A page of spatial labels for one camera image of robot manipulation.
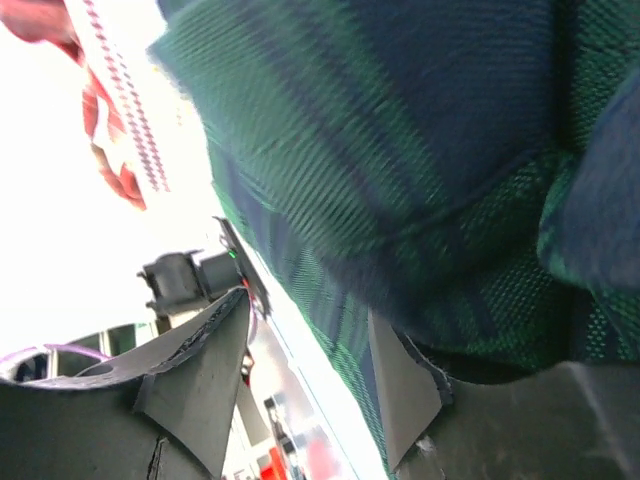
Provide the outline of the green plaid skirt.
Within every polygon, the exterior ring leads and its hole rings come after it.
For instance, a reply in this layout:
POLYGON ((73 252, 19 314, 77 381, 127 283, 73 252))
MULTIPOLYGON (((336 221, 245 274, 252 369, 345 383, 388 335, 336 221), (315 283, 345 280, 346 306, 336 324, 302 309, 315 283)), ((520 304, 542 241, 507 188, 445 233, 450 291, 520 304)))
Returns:
POLYGON ((447 379, 639 369, 635 1, 163 1, 214 188, 389 475, 368 319, 447 379))

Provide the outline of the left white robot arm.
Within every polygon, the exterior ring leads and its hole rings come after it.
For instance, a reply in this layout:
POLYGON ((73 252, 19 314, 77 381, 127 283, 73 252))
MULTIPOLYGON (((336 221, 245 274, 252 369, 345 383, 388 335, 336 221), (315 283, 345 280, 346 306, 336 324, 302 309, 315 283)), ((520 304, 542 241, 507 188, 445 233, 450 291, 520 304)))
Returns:
POLYGON ((248 291, 260 317, 272 312, 267 288, 231 223, 221 217, 216 221, 223 252, 203 259, 197 257, 198 250, 167 253, 137 273, 152 292, 146 307, 154 312, 162 333, 176 326, 176 317, 202 310, 236 287, 248 291))

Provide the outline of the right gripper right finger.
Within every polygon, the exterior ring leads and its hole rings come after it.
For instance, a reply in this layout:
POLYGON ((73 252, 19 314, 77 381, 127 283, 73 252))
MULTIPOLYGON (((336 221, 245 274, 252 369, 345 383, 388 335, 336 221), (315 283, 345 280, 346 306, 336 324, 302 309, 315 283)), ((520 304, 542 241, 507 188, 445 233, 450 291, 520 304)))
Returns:
POLYGON ((368 319, 387 457, 401 479, 636 479, 639 369, 561 363, 498 385, 421 366, 368 319))

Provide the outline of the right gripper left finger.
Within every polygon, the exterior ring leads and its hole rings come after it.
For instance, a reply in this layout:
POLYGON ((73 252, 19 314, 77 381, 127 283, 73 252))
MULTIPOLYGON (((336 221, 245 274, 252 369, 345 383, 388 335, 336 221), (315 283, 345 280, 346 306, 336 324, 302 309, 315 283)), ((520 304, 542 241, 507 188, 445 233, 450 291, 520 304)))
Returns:
POLYGON ((2 382, 2 478, 219 478, 249 316, 235 289, 75 377, 2 382))

